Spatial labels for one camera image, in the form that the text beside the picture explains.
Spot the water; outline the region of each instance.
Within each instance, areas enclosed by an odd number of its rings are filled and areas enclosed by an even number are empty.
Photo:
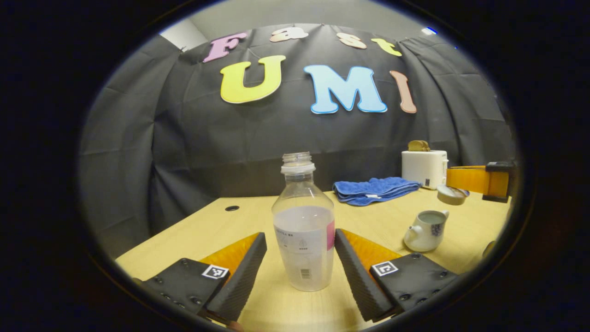
[[[330,283],[334,261],[334,215],[319,206],[297,206],[274,216],[278,247],[289,282],[301,291]]]
[[[437,211],[428,211],[420,213],[418,218],[427,224],[440,224],[443,223],[447,217]]]

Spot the plastic bottle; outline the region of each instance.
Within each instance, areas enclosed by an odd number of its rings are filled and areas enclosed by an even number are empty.
[[[334,203],[313,184],[309,152],[283,155],[286,186],[274,203],[274,230],[291,285],[318,291],[330,284],[334,261]]]

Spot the yellow letter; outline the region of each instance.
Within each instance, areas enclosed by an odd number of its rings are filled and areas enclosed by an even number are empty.
[[[397,52],[396,50],[394,50],[395,46],[392,43],[389,43],[381,38],[373,38],[373,39],[371,39],[371,41],[374,41],[377,44],[379,44],[380,48],[389,54],[393,54],[398,57],[402,56],[402,54],[400,52]]]
[[[241,104],[262,99],[271,95],[281,85],[281,61],[285,56],[261,58],[258,63],[264,65],[264,81],[258,86],[244,87],[244,71],[250,62],[239,62],[221,70],[221,99],[232,104]]]
[[[340,41],[344,45],[348,45],[348,46],[352,46],[352,47],[356,47],[356,48],[362,48],[362,49],[367,48],[367,45],[365,45],[365,43],[360,41],[360,38],[355,35],[349,35],[349,34],[345,34],[343,32],[339,32],[336,34],[336,36],[338,38],[340,38]]]

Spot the cup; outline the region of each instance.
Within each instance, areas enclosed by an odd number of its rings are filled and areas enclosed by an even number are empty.
[[[404,236],[404,243],[410,250],[424,252],[433,250],[443,241],[444,225],[449,211],[427,210],[418,213],[412,226]]]

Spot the screw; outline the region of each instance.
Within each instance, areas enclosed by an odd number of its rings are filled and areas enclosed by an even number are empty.
[[[197,299],[196,297],[190,297],[190,299],[194,304],[200,305],[202,303],[201,300]]]

